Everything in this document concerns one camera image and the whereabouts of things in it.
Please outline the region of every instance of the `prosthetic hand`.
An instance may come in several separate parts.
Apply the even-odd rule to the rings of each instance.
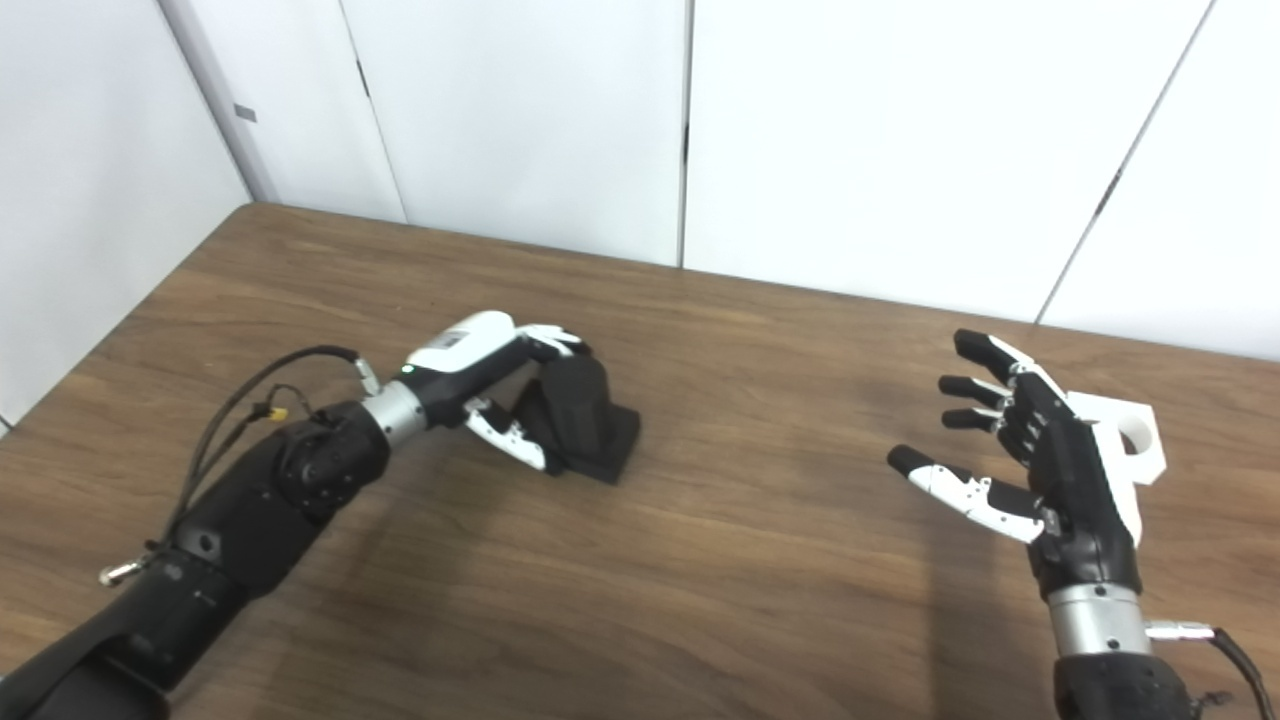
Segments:
[[[312,411],[292,386],[233,427],[206,459],[218,427],[262,379],[308,355],[353,364],[366,397]],[[541,379],[508,413],[480,396],[526,363]],[[279,389],[308,418],[246,451],[195,503],[197,486],[244,428],[283,414]],[[466,424],[489,443],[550,474],[573,469],[613,483],[640,429],[609,402],[603,366],[580,338],[554,325],[516,327],[480,313],[413,351],[379,387],[356,352],[317,346],[264,368],[206,429],[173,516],[133,562],[102,571],[115,585],[137,575],[105,610],[0,680],[0,720],[154,720],[173,691],[252,600],[284,580],[338,510],[381,477],[392,451],[421,430]]]
[[[1024,489],[938,464],[900,445],[888,462],[968,519],[1027,543],[1057,641],[1059,716],[1069,720],[1188,720],[1221,700],[1193,701],[1151,641],[1204,641],[1244,673],[1263,717],[1274,717],[1257,669],[1230,637],[1198,623],[1146,621],[1138,605],[1142,516],[1134,486],[1165,470],[1147,405],[1064,392],[1036,361],[998,338],[959,331],[956,352],[1000,382],[945,375],[938,388],[983,407],[948,410],[942,424],[980,429],[1028,470]]]

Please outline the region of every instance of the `robot finger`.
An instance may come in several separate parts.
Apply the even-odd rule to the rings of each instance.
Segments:
[[[942,375],[938,378],[938,389],[951,397],[977,400],[992,410],[1004,410],[1012,397],[1011,392],[997,384],[961,375]]]
[[[906,445],[890,451],[888,464],[915,487],[1002,536],[1029,543],[1044,530],[1039,498],[1030,491],[941,465]]]
[[[954,340],[956,355],[987,368],[997,380],[1006,386],[1020,368],[1036,365],[1036,360],[998,337],[960,329],[956,331]]]
[[[545,447],[534,442],[511,413],[488,397],[474,397],[465,405],[467,428],[481,439],[516,460],[548,475],[563,471],[563,462]]]
[[[996,439],[1014,460],[1024,468],[1029,468],[1032,456],[1036,454],[1036,438],[1027,433],[1027,429],[1016,423],[1006,423],[996,430]]]
[[[998,410],[966,407],[942,413],[942,425],[952,430],[986,430],[993,433],[1005,425],[1005,415]]]

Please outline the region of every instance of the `black cable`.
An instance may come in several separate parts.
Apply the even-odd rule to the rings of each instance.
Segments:
[[[1257,665],[1249,660],[1244,648],[1235,644],[1231,635],[1226,634],[1226,630],[1222,628],[1213,628],[1213,637],[1208,642],[1222,651],[1222,655],[1231,661],[1231,665],[1235,665],[1236,670],[1244,675],[1244,679],[1249,683],[1249,689],[1253,691],[1253,700],[1258,703],[1258,714],[1262,715],[1262,720],[1276,720],[1275,710],[1271,708],[1271,698],[1267,696],[1266,687],[1262,685],[1262,674],[1258,673]]]
[[[173,539],[173,530],[174,528],[178,527],[178,521],[182,519],[182,516],[187,512],[187,509],[191,506],[191,498],[196,495],[196,489],[198,489],[200,487],[200,480],[204,479],[204,473],[207,473],[212,468],[212,462],[216,462],[218,459],[221,457],[221,454],[227,452],[227,450],[230,447],[230,443],[224,441],[223,446],[219,446],[219,450],[215,451],[214,460],[207,464],[205,462],[205,454],[209,452],[209,443],[212,442],[214,434],[218,433],[218,428],[220,428],[223,421],[227,420],[227,416],[230,415],[232,410],[234,410],[236,406],[239,405],[239,402],[244,400],[244,397],[248,393],[253,392],[253,388],[256,388],[264,379],[266,379],[268,375],[279,370],[280,368],[284,368],[285,365],[296,363],[303,357],[310,357],[312,355],[329,355],[333,357],[339,357],[342,360],[346,360],[347,363],[351,364],[355,364],[356,360],[360,359],[360,354],[356,352],[355,350],[339,347],[337,345],[316,345],[312,347],[296,350],[293,352],[289,352],[288,355],[283,355],[271,361],[270,364],[268,364],[257,373],[255,373],[253,377],[244,380],[244,383],[236,392],[233,392],[232,396],[228,397],[225,402],[223,402],[221,407],[219,407],[218,411],[214,413],[214,416],[209,420],[209,424],[205,425],[205,432],[201,433],[200,439],[196,442],[196,450],[191,455],[191,464],[187,466],[187,477],[183,480],[182,492],[178,496],[178,502],[174,505],[173,514],[169,515],[169,520],[165,523],[164,533],[160,536],[160,544],[164,544],[170,539]],[[247,427],[250,421],[244,421],[243,424]],[[238,433],[243,432],[244,428],[239,427]]]

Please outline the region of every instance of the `black fingertip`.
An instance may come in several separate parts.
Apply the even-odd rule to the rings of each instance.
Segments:
[[[955,334],[955,343],[956,355],[987,368],[1000,382],[1009,382],[1009,368],[1014,360],[991,342],[989,334],[959,329]]]
[[[961,357],[973,360],[974,363],[982,363],[982,360],[973,357],[973,355],[984,355],[992,350],[991,337],[987,333],[979,333],[978,331],[966,331],[960,328],[956,334],[952,336],[956,343],[956,354]]]
[[[964,375],[942,375],[938,378],[938,391],[942,395],[950,395],[951,397],[973,397],[977,398],[978,388],[973,378],[966,378]]]
[[[909,445],[900,445],[890,450],[887,460],[890,466],[901,473],[902,477],[910,475],[920,468],[936,464],[932,457]]]
[[[952,430],[991,430],[996,420],[975,410],[946,410],[942,427]]]

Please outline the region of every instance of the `black arm segment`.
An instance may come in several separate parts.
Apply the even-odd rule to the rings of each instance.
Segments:
[[[1062,720],[1193,720],[1187,687],[1153,655],[1075,655],[1053,664]]]
[[[168,717],[164,693],[251,600],[279,585],[389,456],[355,402],[260,441],[106,609],[0,682],[0,720]]]

